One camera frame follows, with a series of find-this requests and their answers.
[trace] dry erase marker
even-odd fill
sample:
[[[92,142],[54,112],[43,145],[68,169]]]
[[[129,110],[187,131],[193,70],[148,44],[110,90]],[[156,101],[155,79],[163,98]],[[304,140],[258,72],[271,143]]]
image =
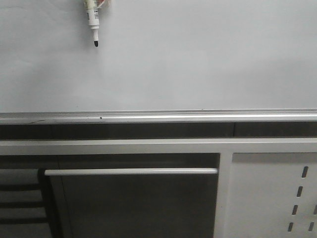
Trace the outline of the dry erase marker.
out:
[[[99,30],[98,0],[85,0],[84,6],[85,6],[86,11],[87,11],[88,25],[89,25],[90,29],[92,29],[92,31],[93,31],[95,46],[98,47],[98,43],[99,43],[99,37],[98,37],[98,30]]]

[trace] slotted panel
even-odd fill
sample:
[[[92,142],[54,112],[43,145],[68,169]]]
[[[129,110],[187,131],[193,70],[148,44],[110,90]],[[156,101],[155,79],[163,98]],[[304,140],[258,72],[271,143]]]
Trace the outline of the slotted panel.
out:
[[[234,154],[226,238],[316,238],[317,153]]]

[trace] metal handle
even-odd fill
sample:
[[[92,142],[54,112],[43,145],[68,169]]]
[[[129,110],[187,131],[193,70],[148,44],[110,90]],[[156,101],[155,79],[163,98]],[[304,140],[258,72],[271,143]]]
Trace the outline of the metal handle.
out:
[[[148,168],[148,169],[84,169],[84,170],[45,170],[47,176],[86,176],[86,175],[215,175],[215,168]]]

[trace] whiteboard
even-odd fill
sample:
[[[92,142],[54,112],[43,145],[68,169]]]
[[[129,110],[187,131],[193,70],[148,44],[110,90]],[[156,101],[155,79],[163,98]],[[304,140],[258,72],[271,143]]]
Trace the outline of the whiteboard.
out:
[[[317,1],[0,1],[0,112],[317,109]]]

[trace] cabinet door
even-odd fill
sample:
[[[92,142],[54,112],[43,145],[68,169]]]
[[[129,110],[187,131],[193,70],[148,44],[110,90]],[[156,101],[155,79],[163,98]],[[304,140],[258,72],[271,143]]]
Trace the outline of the cabinet door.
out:
[[[234,154],[224,237],[317,237],[316,184],[317,153]]]
[[[58,161],[56,156],[0,156],[0,169],[58,169]],[[62,229],[65,238],[71,238],[71,229],[67,207],[64,199],[63,186],[61,178],[51,177],[55,200],[57,203]]]
[[[62,169],[218,167],[215,154],[61,156]],[[63,177],[76,238],[210,238],[217,175]]]

